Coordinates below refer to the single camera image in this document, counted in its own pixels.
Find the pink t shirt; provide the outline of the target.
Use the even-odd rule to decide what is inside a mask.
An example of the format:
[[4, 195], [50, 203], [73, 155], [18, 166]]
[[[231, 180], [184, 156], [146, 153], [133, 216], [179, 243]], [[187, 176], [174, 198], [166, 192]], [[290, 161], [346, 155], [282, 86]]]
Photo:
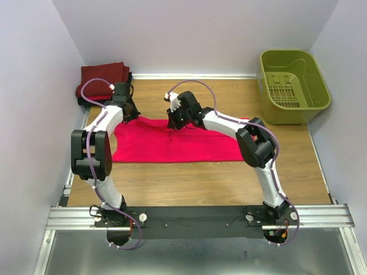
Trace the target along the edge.
[[139, 117], [114, 131], [115, 163], [241, 162], [238, 143], [216, 131], [169, 129], [166, 119]]

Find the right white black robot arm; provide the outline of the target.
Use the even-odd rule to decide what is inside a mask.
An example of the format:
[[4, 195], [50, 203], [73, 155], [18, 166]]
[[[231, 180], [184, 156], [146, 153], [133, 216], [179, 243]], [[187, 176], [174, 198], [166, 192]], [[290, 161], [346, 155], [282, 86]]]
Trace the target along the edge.
[[192, 124], [207, 131], [215, 131], [237, 141], [245, 163], [255, 169], [263, 192], [264, 219], [275, 225], [283, 220], [290, 204], [282, 190], [275, 167], [278, 143], [258, 117], [235, 119], [213, 108], [202, 108], [191, 91], [181, 94], [169, 92], [164, 100], [170, 103], [167, 110], [168, 127], [180, 130]]

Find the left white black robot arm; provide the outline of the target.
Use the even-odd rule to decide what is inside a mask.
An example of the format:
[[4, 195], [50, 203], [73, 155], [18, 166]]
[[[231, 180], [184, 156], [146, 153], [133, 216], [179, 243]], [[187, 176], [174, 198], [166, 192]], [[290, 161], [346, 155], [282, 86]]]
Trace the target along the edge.
[[[92, 100], [84, 94], [85, 88], [95, 81], [101, 81], [112, 91], [105, 103]], [[123, 195], [117, 190], [111, 176], [112, 152], [110, 136], [115, 128], [137, 119], [140, 112], [132, 100], [134, 87], [129, 82], [111, 84], [102, 78], [93, 78], [81, 88], [80, 95], [86, 102], [101, 107], [97, 118], [82, 130], [71, 134], [71, 170], [86, 181], [100, 200], [98, 218], [108, 219], [114, 226], [130, 226], [138, 222], [127, 214]]]

